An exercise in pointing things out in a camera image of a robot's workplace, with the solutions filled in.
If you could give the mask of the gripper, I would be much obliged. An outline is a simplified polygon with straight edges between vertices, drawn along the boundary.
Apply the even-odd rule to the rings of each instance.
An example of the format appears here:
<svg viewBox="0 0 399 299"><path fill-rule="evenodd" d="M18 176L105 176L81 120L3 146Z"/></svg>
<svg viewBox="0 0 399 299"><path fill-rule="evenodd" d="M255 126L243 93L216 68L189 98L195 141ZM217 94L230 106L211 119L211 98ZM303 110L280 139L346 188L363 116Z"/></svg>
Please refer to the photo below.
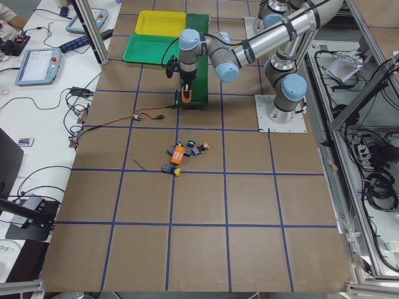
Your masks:
<svg viewBox="0 0 399 299"><path fill-rule="evenodd" d="M181 88L180 88L180 95L182 100L191 99L192 98L192 82L196 79L196 71L184 71L180 70L180 80L181 80Z"/></svg>

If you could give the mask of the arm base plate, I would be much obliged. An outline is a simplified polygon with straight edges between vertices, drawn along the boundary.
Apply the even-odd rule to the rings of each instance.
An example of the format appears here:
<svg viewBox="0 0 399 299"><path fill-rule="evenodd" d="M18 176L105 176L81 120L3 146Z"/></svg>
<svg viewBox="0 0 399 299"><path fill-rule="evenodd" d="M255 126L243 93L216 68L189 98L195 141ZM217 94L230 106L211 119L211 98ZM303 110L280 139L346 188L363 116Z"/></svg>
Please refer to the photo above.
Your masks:
<svg viewBox="0 0 399 299"><path fill-rule="evenodd" d="M300 102L291 112L279 110L275 95L255 95L258 131L261 133L307 133Z"/></svg>
<svg viewBox="0 0 399 299"><path fill-rule="evenodd" d="M244 26L247 40L258 35L264 30L263 20L258 17L245 17Z"/></svg>

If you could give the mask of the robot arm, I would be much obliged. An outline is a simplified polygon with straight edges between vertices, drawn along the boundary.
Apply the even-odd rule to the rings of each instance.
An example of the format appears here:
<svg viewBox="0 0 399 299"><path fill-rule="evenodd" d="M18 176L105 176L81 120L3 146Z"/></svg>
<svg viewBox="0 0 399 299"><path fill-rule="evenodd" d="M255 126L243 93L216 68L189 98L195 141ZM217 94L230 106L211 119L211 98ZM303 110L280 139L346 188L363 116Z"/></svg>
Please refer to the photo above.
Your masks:
<svg viewBox="0 0 399 299"><path fill-rule="evenodd" d="M261 1L257 19L254 25L255 32L261 32L272 26L283 17L297 11L303 1L301 0L268 0Z"/></svg>
<svg viewBox="0 0 399 299"><path fill-rule="evenodd" d="M205 34L184 29L178 39L179 57L172 68L180 75L182 101L191 101L199 57L207 56L219 80L230 83L238 78L239 70L245 65L275 50L265 64L265 75L276 93L266 115L274 123L289 123L307 91L307 82L295 69L317 30L336 15L342 4L342 1L306 1L297 11L242 40L237 47L228 45L225 32Z"/></svg>

